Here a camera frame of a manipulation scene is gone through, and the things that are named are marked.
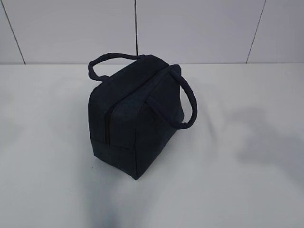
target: zipper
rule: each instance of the zipper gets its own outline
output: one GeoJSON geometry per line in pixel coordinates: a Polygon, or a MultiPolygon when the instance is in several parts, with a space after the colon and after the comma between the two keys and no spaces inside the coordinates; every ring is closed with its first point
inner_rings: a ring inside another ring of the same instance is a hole
{"type": "Polygon", "coordinates": [[[109,110],[104,115],[104,135],[105,135],[105,144],[110,145],[111,138],[110,138],[110,127],[111,127],[111,120],[112,120],[112,113],[117,106],[118,103],[112,105],[109,110]]]}

